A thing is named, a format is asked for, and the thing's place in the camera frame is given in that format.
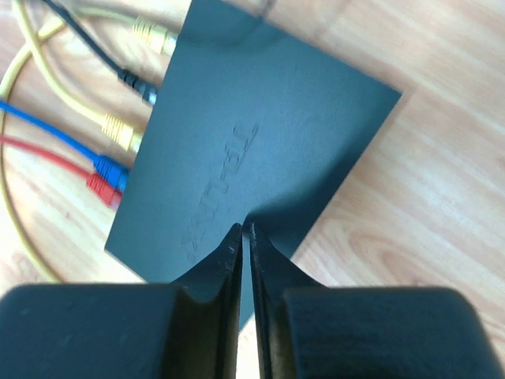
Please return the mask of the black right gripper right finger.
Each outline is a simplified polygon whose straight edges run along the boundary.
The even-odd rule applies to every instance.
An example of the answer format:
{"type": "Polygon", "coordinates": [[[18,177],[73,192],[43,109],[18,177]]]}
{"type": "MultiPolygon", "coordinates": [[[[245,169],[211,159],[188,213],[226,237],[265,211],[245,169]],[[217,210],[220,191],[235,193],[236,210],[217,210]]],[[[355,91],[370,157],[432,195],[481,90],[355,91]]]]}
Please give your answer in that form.
{"type": "Polygon", "coordinates": [[[263,378],[501,378],[477,311],[447,287],[326,287],[250,228],[263,378]]]}

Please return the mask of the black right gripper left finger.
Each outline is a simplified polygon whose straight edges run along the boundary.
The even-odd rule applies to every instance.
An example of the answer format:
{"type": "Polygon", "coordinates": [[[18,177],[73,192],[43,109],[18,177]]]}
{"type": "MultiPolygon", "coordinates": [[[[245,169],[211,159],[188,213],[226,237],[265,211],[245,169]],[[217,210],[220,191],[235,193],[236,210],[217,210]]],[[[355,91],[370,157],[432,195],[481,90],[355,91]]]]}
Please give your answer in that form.
{"type": "Polygon", "coordinates": [[[4,378],[232,378],[241,227],[171,283],[34,284],[1,300],[4,378]]]}

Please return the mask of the black TP-Link network switch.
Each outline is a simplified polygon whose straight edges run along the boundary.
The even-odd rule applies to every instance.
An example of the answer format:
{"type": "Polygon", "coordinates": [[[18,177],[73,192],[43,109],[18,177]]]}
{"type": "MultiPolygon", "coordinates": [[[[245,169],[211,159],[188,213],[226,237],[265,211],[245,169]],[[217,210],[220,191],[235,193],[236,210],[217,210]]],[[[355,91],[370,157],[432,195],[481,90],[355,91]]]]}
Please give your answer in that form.
{"type": "Polygon", "coordinates": [[[400,98],[236,6],[192,2],[106,251],[170,282],[255,223],[293,255],[400,98]]]}

